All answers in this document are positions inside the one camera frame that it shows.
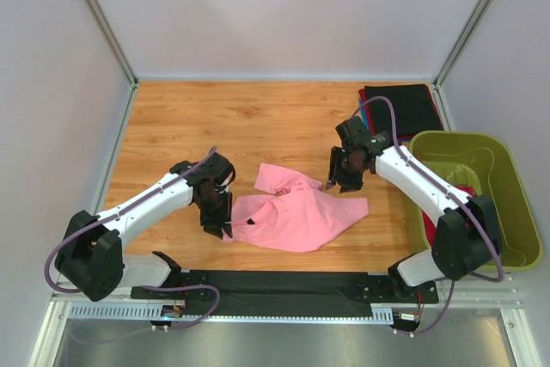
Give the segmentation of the pink t-shirt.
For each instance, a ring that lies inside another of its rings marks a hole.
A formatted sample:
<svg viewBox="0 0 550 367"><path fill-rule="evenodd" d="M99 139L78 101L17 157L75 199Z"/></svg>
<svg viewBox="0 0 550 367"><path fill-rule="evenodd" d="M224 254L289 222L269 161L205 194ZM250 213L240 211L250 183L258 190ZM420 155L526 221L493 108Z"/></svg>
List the pink t-shirt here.
<svg viewBox="0 0 550 367"><path fill-rule="evenodd" d="M298 171L261 163L258 194L233 205L231 235L224 242L307 253L321 248L370 214L366 198L342 199L322 191L322 183Z"/></svg>

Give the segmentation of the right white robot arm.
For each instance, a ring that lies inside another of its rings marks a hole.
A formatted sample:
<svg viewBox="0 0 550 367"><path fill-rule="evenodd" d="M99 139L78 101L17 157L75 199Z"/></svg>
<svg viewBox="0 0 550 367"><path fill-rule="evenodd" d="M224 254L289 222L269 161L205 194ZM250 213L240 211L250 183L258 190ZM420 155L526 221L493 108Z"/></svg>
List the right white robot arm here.
<svg viewBox="0 0 550 367"><path fill-rule="evenodd" d="M486 195L472 196L422 164L396 136L372 134L358 116L335 128L340 144L331 150L328 187L358 191L370 171L400 189L436 227L430 246L388 269L390 284L401 295L422 284L447 278L458 281L489 261L504 277L499 255L502 236L495 204Z"/></svg>

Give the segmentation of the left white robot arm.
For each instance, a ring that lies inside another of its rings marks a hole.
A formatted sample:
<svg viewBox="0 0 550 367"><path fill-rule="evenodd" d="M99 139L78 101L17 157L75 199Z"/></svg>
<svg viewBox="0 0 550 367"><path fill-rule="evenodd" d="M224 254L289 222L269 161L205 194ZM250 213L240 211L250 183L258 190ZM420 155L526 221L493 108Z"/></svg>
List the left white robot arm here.
<svg viewBox="0 0 550 367"><path fill-rule="evenodd" d="M175 164L158 182L125 203L96 215L82 210L69 222L54 267L75 293L99 302L120 287L140 293L169 294L183 285L180 265L162 252L129 255L128 246L171 213L199 208L203 231L223 239L232 235L235 167L218 153L200 162Z"/></svg>

